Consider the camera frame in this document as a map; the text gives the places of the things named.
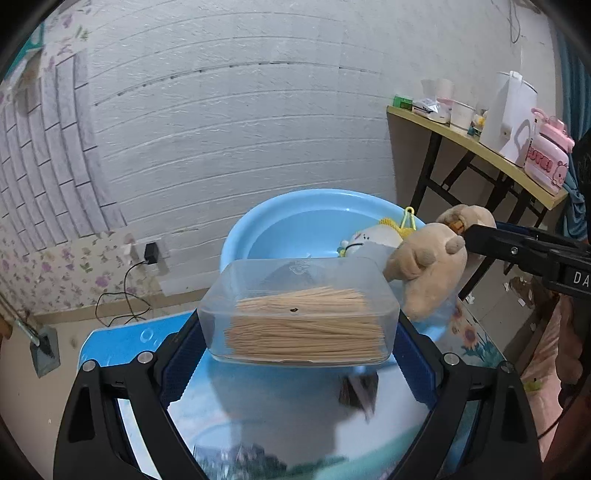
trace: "black clamp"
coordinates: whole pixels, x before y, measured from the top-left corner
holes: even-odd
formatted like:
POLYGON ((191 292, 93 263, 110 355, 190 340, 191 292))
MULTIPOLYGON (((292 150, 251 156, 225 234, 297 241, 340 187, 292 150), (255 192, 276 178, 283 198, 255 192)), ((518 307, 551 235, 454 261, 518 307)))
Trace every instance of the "black clamp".
MULTIPOLYGON (((205 349, 194 312, 156 352, 141 352, 130 363, 112 367, 86 361, 61 421, 54 478, 149 478, 139 471, 125 433, 118 406, 118 399, 125 398, 162 479, 206 480, 167 412, 168 405, 181 397, 205 349)), ((497 369, 473 367, 455 353, 443 355, 403 313, 394 355, 415 398, 431 412, 388 480, 435 479, 471 400, 479 401, 478 413, 459 468, 447 478, 541 477, 533 418, 511 364, 501 362, 497 369)))

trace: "person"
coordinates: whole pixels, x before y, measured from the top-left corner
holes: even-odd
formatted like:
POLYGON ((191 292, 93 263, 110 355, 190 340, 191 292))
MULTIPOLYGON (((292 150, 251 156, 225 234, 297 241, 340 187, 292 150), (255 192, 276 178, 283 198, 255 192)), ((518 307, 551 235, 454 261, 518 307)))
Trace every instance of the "person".
MULTIPOLYGON (((574 330, 575 314, 589 315, 588 303, 561 295, 556 309, 560 312, 560 336, 556 356, 556 374, 566 384, 576 384, 583 374, 579 361, 583 342, 574 330)), ((573 401, 566 400, 565 406, 573 401)), ((544 480, 588 479, 591 471, 591 392, 584 388, 558 423, 550 450, 544 460, 544 480)))

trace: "bundle of toothpicks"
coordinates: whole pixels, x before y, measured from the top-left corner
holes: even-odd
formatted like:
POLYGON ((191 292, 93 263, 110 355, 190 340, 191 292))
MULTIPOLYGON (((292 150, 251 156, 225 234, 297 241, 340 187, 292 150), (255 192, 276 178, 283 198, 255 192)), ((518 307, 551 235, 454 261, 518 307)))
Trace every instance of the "bundle of toothpicks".
POLYGON ((360 364, 387 357, 384 331, 362 293, 318 287, 238 301, 225 330, 231 357, 360 364))

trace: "pink cartoon bear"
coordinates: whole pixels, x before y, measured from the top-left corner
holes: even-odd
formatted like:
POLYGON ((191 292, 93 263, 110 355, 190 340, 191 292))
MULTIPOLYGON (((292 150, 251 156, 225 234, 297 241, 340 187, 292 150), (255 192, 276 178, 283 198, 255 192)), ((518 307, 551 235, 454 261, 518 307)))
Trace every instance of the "pink cartoon bear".
POLYGON ((569 169, 564 163, 558 161, 558 166, 554 171, 554 175, 552 175, 552 185, 556 185, 559 188, 562 187, 562 184, 564 183, 564 178, 566 177, 566 173, 568 172, 568 170, 569 169))

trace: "power adapter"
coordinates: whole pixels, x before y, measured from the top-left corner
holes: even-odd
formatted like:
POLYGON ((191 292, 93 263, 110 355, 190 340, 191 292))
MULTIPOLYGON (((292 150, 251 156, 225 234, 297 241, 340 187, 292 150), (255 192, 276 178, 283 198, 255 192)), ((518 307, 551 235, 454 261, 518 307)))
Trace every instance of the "power adapter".
POLYGON ((158 258, 160 257, 160 250, 158 249, 158 244, 156 242, 150 242, 146 244, 146 248, 144 250, 144 260, 148 265, 153 265, 158 263, 158 258))

